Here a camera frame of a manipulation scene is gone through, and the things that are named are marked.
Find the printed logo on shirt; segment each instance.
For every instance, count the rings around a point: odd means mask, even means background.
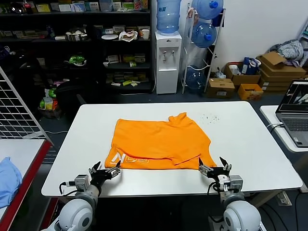
[[[133,157],[127,156],[125,153],[123,153],[123,155],[121,156],[120,153],[116,153],[115,156],[112,158],[110,164],[111,165],[116,165],[119,160],[121,160],[121,163],[124,163],[124,162],[126,162],[126,163],[138,162],[138,163],[147,164],[147,163],[150,162],[149,159],[133,158]]]

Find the red table edge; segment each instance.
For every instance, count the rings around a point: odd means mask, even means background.
[[[39,149],[36,157],[34,158],[34,161],[30,165],[28,172],[23,178],[23,182],[18,190],[18,193],[14,197],[12,203],[10,206],[7,207],[0,223],[0,230],[1,231],[8,231],[14,218],[15,215],[28,191],[30,188],[30,185],[39,170],[40,165],[42,164],[49,148],[51,147],[51,143],[49,141],[44,141],[42,144],[41,148]]]
[[[56,206],[58,204],[59,199],[57,197],[53,197],[51,198],[51,200],[49,201],[47,210],[45,212],[43,221],[40,225],[40,229],[39,230],[44,230],[47,229],[50,226],[51,223],[51,219],[53,217],[54,211],[56,209]]]

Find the laptop screen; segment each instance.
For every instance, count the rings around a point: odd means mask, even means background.
[[[308,81],[294,80],[277,113],[308,113]]]

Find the white plate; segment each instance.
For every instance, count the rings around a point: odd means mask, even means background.
[[[102,39],[111,40],[116,39],[117,37],[119,37],[119,35],[103,35]]]

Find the white wire grid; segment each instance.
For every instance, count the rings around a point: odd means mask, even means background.
[[[1,67],[0,139],[44,139],[52,143]],[[52,164],[57,153],[52,143],[43,163]]]

